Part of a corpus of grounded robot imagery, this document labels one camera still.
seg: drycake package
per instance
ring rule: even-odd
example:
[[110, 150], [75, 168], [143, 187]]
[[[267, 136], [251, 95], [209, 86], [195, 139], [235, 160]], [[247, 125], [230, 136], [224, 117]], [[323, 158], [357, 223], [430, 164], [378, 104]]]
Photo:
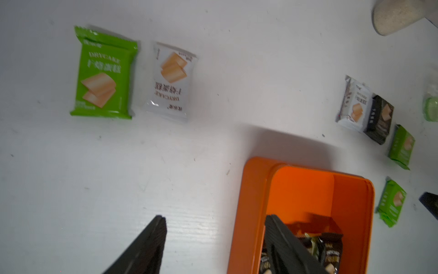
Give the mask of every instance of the drycake package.
[[82, 44], [76, 102], [71, 115], [131, 119], [131, 63], [137, 42], [75, 27]]
[[338, 123], [346, 128], [363, 131], [367, 125], [372, 93], [357, 80], [346, 77], [347, 88], [339, 113]]
[[187, 100], [196, 55], [162, 43], [154, 45], [154, 81], [146, 110], [177, 120], [187, 119]]

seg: wrapped snack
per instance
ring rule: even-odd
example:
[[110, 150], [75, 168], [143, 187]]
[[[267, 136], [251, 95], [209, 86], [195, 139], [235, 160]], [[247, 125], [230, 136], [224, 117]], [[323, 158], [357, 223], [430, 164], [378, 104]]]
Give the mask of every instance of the wrapped snack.
[[154, 45], [154, 88], [148, 93], [147, 110], [185, 120], [193, 67], [192, 53], [161, 43]]
[[325, 245], [323, 267], [330, 274], [338, 274], [342, 256], [342, 234], [323, 233], [319, 238]]
[[385, 190], [379, 203], [377, 211], [380, 218], [391, 228], [399, 219], [406, 192], [395, 181], [386, 182]]
[[320, 237], [305, 233], [304, 237], [299, 237], [298, 240], [304, 245], [309, 253], [321, 264], [325, 260], [325, 245]]
[[414, 144], [414, 137], [404, 127], [396, 125], [396, 133], [389, 151], [389, 158], [403, 169], [409, 170], [408, 165]]
[[379, 95], [373, 97], [370, 117], [368, 119], [365, 134], [379, 145], [385, 143], [386, 137], [389, 134], [393, 111], [394, 107], [385, 99]]
[[129, 78], [137, 43], [86, 28], [74, 30], [82, 52], [76, 103], [70, 114], [131, 119]]
[[269, 274], [272, 273], [270, 269], [271, 263], [269, 262], [268, 250], [263, 247], [263, 249], [261, 250], [260, 269], [258, 272], [259, 274]]
[[346, 128], [362, 131], [371, 107], [371, 92], [350, 76], [346, 77], [347, 88], [339, 113], [338, 123]]

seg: white surface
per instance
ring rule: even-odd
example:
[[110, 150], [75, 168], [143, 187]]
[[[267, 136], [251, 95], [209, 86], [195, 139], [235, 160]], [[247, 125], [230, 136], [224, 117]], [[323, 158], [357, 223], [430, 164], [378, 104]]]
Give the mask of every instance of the white surface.
[[[225, 273], [242, 168], [257, 154], [364, 176], [376, 203], [392, 177], [408, 196], [395, 227], [374, 216], [368, 273], [437, 273], [438, 222], [418, 197], [438, 193], [438, 124], [421, 114], [438, 29], [423, 19], [379, 36], [372, 5], [2, 1], [0, 272], [101, 273], [162, 214], [162, 274]], [[73, 26], [86, 24], [141, 41], [132, 121], [69, 115], [81, 50]], [[187, 124], [141, 108], [154, 40], [200, 57]], [[412, 171], [385, 156], [388, 141], [334, 122], [345, 74], [395, 106], [417, 140]]]

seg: white snack package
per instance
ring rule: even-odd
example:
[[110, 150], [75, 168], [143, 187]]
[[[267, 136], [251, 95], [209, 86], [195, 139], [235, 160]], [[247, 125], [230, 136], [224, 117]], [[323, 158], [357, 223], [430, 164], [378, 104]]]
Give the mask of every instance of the white snack package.
[[190, 91], [196, 55], [162, 43], [154, 44], [154, 81], [148, 89], [148, 111], [186, 120], [186, 104]]
[[357, 80], [347, 76], [347, 88], [339, 113], [338, 123], [346, 128], [363, 131], [372, 105], [372, 93]]

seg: orange container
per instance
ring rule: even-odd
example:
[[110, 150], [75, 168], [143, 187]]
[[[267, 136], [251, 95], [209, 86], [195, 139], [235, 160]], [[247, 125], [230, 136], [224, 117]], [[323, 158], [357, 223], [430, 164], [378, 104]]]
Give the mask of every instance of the orange container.
[[276, 214], [293, 232], [336, 230], [332, 221], [321, 226], [321, 219], [333, 220], [344, 234], [339, 274], [365, 274], [373, 209], [374, 186], [367, 179], [251, 158], [244, 167], [227, 273], [258, 274], [265, 218]]

